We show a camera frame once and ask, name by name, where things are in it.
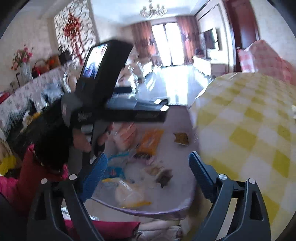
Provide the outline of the clear plastic storage bin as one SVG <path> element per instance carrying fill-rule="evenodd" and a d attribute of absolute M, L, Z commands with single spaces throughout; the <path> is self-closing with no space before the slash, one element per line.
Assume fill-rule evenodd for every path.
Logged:
<path fill-rule="evenodd" d="M 190 121 L 166 121 L 159 125 L 164 129 L 156 157 L 151 167 L 159 167 L 160 173 L 171 173 L 172 178 L 162 187 L 156 182 L 160 174 L 154 176 L 146 172 L 149 166 L 141 161 L 128 160 L 124 182 L 134 188 L 147 205 L 128 207 L 123 204 L 121 189 L 116 182 L 100 181 L 92 200 L 116 211 L 129 215 L 161 220 L 183 220 L 194 199 L 196 179 L 189 167 L 189 154 L 197 149 L 193 140 L 194 130 Z M 174 142 L 174 133 L 186 133 L 189 145 Z"/>

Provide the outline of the yellow checkered tablecloth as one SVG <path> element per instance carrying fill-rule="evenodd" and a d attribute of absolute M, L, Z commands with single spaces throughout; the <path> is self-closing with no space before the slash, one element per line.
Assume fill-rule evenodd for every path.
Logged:
<path fill-rule="evenodd" d="M 259 73 L 216 78 L 190 107 L 199 155 L 233 180 L 254 178 L 277 239 L 295 213 L 295 86 Z"/>

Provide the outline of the crystal chandelier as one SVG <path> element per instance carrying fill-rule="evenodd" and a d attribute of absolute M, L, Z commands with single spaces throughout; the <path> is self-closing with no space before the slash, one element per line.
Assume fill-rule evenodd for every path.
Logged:
<path fill-rule="evenodd" d="M 149 0 L 149 6 L 148 8 L 144 6 L 140 10 L 140 16 L 143 18 L 152 18 L 155 16 L 163 16 L 164 14 L 167 13 L 167 9 L 164 6 L 160 6 L 157 4 L 156 6 L 152 5 L 152 0 Z"/>

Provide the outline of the blue white snack packet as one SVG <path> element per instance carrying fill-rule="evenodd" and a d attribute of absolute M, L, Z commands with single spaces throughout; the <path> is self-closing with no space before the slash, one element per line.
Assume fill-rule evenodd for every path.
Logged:
<path fill-rule="evenodd" d="M 107 168 L 104 172 L 102 180 L 111 178 L 121 178 L 123 180 L 126 180 L 125 168 L 128 165 L 129 157 L 129 152 L 122 152 L 110 156 L 108 158 Z"/>

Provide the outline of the wall television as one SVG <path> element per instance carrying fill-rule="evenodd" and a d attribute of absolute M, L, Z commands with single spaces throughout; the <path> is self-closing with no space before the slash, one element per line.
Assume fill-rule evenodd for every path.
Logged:
<path fill-rule="evenodd" d="M 205 31 L 203 34 L 206 49 L 219 50 L 219 39 L 216 29 L 212 28 L 210 30 Z"/>

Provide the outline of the green garlic pea packet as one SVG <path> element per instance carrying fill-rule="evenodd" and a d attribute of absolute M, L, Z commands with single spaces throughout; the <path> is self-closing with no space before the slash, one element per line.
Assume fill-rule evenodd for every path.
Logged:
<path fill-rule="evenodd" d="M 175 140 L 174 140 L 175 143 L 183 146 L 189 145 L 189 139 L 186 133 L 174 133 L 174 136 L 175 136 Z"/>

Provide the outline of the white tv cabinet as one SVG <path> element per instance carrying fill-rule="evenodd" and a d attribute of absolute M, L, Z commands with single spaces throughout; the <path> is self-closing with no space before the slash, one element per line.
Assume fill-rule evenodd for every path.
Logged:
<path fill-rule="evenodd" d="M 218 77 L 226 73 L 226 65 L 214 60 L 193 56 L 193 66 L 205 76 Z"/>

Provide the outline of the bread loaf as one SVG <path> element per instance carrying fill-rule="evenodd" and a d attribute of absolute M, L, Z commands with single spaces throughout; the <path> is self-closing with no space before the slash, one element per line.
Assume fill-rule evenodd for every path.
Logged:
<path fill-rule="evenodd" d="M 117 149 L 121 152 L 128 150 L 137 136 L 137 127 L 134 123 L 123 123 L 113 136 Z"/>

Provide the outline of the pink checkered chair cover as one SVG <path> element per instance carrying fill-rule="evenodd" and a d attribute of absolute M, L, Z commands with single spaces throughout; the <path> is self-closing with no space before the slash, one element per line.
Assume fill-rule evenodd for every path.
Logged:
<path fill-rule="evenodd" d="M 237 50 L 237 54 L 243 73 L 258 72 L 295 85 L 295 68 L 281 58 L 265 40 L 255 41 L 245 50 Z"/>

